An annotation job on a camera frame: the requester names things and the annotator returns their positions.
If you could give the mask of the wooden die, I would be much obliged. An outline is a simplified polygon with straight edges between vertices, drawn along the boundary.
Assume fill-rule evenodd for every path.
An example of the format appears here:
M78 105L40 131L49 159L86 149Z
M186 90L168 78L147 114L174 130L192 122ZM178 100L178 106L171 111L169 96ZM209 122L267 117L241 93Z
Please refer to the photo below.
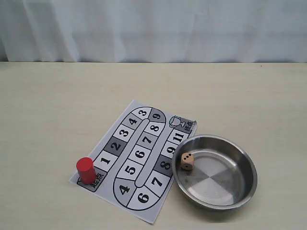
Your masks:
M189 152L183 153L181 155L180 166L183 170L192 170L194 167L194 156Z

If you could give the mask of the red cylinder game piece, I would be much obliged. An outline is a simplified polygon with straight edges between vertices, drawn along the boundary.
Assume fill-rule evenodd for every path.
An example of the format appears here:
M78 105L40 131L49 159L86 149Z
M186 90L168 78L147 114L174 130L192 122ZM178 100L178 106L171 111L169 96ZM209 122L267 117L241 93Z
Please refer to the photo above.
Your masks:
M76 163L76 168L81 181L84 184L91 184L96 179L93 160L89 157L80 158Z

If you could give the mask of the paper number game board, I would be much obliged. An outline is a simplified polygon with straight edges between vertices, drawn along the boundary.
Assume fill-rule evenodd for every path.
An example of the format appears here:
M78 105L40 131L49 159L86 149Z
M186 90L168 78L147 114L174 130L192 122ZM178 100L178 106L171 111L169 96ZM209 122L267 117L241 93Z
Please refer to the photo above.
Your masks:
M173 154L196 129L196 121L132 101L89 155L95 181L75 172L70 183L152 224L174 180Z

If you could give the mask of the stainless steel bowl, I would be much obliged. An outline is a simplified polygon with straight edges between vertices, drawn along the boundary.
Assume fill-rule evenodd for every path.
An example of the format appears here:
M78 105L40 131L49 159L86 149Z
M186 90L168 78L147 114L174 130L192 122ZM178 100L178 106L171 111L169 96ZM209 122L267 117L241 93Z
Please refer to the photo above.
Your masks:
M181 155L194 156L192 170L180 166ZM246 204L258 185L256 167L234 142L215 135L196 135L184 140L172 158L173 176L182 194L207 210L228 211Z

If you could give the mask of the white curtain backdrop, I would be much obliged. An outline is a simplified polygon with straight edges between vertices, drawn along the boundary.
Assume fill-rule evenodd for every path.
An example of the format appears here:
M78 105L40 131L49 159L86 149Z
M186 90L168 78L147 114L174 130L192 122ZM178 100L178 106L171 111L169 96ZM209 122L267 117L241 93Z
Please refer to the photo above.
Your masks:
M306 62L304 0L3 0L0 58Z

